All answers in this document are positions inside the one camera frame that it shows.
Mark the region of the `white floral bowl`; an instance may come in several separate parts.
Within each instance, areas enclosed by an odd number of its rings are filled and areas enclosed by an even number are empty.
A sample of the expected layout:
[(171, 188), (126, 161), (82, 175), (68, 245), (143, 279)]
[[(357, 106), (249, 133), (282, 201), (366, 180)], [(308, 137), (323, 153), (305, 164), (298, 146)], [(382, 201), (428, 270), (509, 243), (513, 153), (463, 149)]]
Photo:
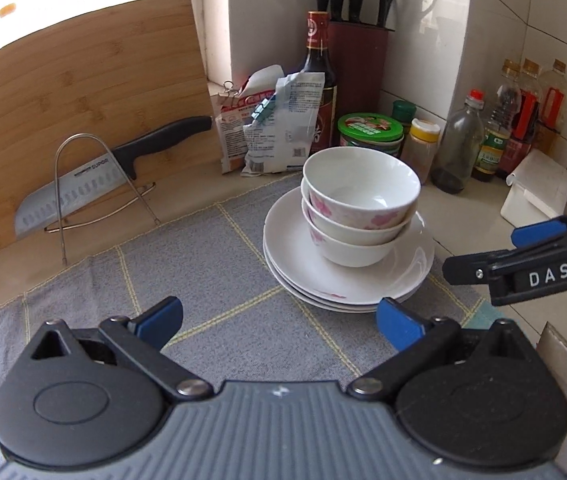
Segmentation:
[(303, 178), (315, 209), (342, 226), (363, 230), (397, 226), (421, 192), (419, 177), (405, 162), (355, 146), (312, 155)]
[(347, 244), (325, 234), (314, 226), (314, 223), (305, 218), (314, 245), (320, 255), (327, 260), (346, 266), (347, 268), (366, 268), (390, 255), (398, 240), (409, 230), (410, 224), (398, 232), (398, 236), (390, 242), (375, 246), (359, 246)]
[(308, 203), (305, 197), (302, 198), (301, 203), (302, 210), (308, 215), (309, 220), (311, 220), (314, 226), (320, 229), (323, 234), (339, 242), (357, 246), (376, 246), (395, 240), (399, 233), (409, 225), (411, 218), (413, 218), (413, 215), (417, 212), (417, 206), (413, 205), (407, 212), (406, 217), (399, 222), (397, 226), (382, 230), (369, 230), (341, 226), (341, 224), (321, 214), (314, 206)]

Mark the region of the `white plate with fruit print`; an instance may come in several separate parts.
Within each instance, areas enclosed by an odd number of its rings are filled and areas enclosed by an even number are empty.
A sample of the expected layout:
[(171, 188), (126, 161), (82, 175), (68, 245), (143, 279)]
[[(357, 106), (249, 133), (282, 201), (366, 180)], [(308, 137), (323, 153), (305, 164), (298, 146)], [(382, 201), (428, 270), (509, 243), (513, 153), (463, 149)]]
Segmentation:
[(266, 258), (273, 275), (297, 299), (323, 310), (342, 313), (373, 313), (383, 297), (408, 299), (425, 281), (419, 262), (406, 268), (379, 266), (350, 269), (318, 257), (295, 266)]

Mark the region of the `dark soy sauce bottle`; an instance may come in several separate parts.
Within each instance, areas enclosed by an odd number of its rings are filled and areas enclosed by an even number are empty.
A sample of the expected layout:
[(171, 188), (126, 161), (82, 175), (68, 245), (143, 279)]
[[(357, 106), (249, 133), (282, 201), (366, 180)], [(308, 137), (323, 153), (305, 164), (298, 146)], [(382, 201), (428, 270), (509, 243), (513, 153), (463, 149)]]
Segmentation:
[(314, 154), (331, 147), (337, 99), (337, 77), (329, 58), (329, 13), (326, 11), (307, 12), (306, 58), (302, 73), (310, 73), (314, 82), (323, 84), (311, 145)]

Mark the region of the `stained white fruit plate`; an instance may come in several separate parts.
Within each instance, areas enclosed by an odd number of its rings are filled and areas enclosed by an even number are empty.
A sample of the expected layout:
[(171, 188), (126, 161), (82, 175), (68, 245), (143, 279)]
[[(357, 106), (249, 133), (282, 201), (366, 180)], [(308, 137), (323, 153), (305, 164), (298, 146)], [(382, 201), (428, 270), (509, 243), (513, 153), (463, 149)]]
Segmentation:
[(268, 262), (293, 288), (325, 304), (353, 308), (376, 306), (383, 297), (406, 299), (413, 295), (429, 274), (434, 255), (418, 247), (413, 255), (396, 252), (363, 269), (337, 266), (315, 254), (277, 259), (265, 250)]

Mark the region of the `green lid round tub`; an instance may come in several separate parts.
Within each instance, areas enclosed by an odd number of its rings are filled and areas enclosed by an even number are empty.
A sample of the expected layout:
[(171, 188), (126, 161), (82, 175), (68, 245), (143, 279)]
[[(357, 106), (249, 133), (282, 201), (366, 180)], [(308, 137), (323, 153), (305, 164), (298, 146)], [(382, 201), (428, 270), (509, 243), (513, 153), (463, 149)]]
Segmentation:
[(404, 129), (394, 118), (376, 113), (349, 114), (339, 118), (341, 146), (357, 146), (387, 153), (396, 158), (401, 154)]

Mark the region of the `black handled cleaver knife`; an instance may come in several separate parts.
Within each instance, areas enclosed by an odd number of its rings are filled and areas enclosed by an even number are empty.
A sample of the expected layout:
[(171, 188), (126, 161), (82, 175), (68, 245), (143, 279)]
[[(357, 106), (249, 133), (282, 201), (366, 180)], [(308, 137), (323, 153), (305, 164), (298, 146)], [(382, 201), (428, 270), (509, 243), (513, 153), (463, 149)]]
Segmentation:
[(137, 178), (135, 160), (161, 153), (212, 128), (210, 116), (192, 116), (170, 122), (78, 166), (30, 193), (14, 215), (17, 238), (50, 226), (58, 219), (93, 203)]

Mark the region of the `green label oil bottle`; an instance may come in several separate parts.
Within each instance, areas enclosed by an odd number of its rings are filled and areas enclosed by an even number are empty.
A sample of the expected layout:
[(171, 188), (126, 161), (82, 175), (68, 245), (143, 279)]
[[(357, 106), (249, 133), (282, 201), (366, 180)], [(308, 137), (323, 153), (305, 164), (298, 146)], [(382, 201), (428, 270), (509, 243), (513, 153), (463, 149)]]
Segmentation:
[(491, 181), (506, 151), (513, 118), (521, 107), (519, 73), (520, 65), (506, 58), (501, 66), (501, 84), (497, 89), (496, 104), (484, 126), (485, 138), (472, 169), (471, 177), (475, 180)]

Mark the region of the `red label sauce bottle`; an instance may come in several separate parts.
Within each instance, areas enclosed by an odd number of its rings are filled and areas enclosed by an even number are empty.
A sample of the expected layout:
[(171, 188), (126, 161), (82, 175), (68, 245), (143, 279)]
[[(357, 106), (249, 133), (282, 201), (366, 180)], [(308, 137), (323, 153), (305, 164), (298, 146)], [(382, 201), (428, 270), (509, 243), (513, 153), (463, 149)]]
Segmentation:
[(526, 58), (519, 77), (521, 107), (512, 121), (511, 136), (503, 156), (501, 156), (497, 177), (505, 178), (511, 174), (532, 148), (535, 122), (541, 104), (541, 85), (538, 81), (539, 65)]

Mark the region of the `white clipped salt bag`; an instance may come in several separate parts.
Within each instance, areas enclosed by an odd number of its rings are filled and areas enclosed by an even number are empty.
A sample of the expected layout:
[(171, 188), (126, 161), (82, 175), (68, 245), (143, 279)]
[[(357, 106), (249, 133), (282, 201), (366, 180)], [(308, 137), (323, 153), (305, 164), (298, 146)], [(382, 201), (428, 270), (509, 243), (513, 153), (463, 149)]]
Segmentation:
[(244, 126), (248, 152), (244, 176), (281, 174), (299, 170), (311, 149), (318, 101), (323, 84), (310, 73), (295, 73), (277, 80), (275, 93), (262, 101)]

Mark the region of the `white plastic seasoning box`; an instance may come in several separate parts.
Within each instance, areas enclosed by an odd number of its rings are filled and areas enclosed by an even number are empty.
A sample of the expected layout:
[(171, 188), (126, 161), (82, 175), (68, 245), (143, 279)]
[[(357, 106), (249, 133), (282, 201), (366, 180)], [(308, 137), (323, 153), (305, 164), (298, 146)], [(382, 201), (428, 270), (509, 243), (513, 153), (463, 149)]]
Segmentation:
[(533, 148), (506, 178), (500, 215), (515, 228), (556, 218), (567, 204), (567, 170)]

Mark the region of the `green cap small jar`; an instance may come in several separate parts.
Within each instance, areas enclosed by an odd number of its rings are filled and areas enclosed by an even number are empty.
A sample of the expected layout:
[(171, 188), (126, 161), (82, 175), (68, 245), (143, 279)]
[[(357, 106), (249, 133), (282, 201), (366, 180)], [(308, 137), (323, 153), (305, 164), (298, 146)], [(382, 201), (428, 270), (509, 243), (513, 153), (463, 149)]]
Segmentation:
[(415, 118), (417, 106), (405, 100), (395, 100), (392, 104), (391, 117), (402, 125), (405, 136), (409, 133), (411, 122)]

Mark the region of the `yellow lid spice jar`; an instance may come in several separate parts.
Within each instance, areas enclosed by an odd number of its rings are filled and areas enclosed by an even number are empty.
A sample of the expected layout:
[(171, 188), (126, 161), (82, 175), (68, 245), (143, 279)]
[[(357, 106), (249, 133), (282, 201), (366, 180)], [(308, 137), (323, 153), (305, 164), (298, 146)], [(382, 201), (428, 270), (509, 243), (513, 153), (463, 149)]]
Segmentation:
[(401, 159), (416, 172), (421, 183), (425, 183), (437, 149), (441, 128), (434, 122), (413, 118), (406, 136)]

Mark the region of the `red white clipped bag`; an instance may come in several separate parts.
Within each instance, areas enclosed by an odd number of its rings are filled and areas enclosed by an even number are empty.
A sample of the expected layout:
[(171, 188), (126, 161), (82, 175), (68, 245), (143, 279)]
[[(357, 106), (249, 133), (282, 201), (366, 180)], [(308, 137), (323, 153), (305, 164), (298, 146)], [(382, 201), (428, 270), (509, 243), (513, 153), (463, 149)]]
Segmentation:
[(244, 126), (251, 124), (254, 110), (275, 93), (277, 80), (283, 76), (282, 66), (270, 65), (253, 73), (241, 87), (236, 87), (231, 80), (225, 81), (223, 90), (212, 96), (223, 174), (244, 166), (248, 152)]

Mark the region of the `dark red knife block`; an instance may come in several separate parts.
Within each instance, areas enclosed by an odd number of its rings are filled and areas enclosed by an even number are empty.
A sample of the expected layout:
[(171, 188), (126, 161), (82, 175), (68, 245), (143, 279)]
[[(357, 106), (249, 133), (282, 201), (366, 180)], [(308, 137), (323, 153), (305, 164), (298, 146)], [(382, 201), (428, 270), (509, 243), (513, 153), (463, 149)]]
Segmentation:
[(337, 117), (378, 108), (393, 2), (379, 0), (376, 22), (367, 24), (361, 18), (363, 0), (317, 0), (317, 9), (328, 13), (330, 62), (338, 81)]

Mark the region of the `tall yellow cap bottle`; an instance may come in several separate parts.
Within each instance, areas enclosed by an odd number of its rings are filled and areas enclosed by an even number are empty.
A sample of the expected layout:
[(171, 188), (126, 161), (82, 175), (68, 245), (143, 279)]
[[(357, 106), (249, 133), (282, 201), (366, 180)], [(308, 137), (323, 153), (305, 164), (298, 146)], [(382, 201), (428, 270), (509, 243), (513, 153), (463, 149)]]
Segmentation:
[(533, 148), (546, 155), (553, 154), (553, 148), (560, 136), (563, 115), (567, 108), (567, 66), (557, 58), (549, 70), (541, 73), (541, 105), (535, 125)]

